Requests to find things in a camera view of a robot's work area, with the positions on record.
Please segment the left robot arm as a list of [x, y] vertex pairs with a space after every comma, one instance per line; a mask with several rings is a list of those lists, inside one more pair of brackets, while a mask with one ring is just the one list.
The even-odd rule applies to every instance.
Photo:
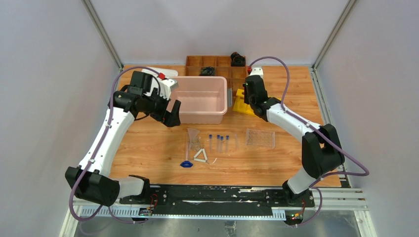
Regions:
[[149, 179], [138, 175], [111, 179], [111, 166], [127, 130], [139, 120], [139, 113], [166, 127], [180, 125], [181, 102], [175, 100], [172, 109], [168, 110], [171, 93], [177, 88], [178, 82], [163, 73], [134, 71], [129, 84], [111, 93], [97, 137], [79, 165], [66, 170], [65, 178], [72, 189], [71, 198], [106, 207], [125, 197], [133, 197], [139, 204], [151, 199]]

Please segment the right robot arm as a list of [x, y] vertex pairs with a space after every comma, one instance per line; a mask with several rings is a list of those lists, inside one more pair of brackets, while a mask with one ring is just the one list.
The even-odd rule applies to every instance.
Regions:
[[281, 100], [269, 97], [261, 76], [245, 79], [245, 103], [254, 114], [285, 130], [301, 143], [301, 169], [282, 185], [282, 199], [295, 206], [316, 180], [345, 162], [336, 128], [309, 122], [293, 113]]

